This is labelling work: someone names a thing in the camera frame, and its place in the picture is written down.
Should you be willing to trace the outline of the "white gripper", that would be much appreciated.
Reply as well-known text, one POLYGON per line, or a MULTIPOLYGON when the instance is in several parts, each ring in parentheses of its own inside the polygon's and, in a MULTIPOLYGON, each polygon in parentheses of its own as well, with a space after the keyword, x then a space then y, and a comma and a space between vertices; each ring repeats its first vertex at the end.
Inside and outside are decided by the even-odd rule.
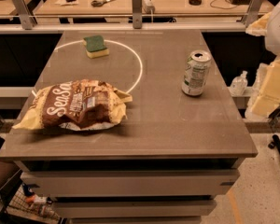
MULTIPOLYGON (((268 12, 249 24, 245 32, 253 36, 265 36, 266 49, 280 56, 280 2, 272 13, 268 12)), ((270 64, 259 65, 245 117, 250 120, 263 120, 278 106, 280 106, 280 57, 270 64)))

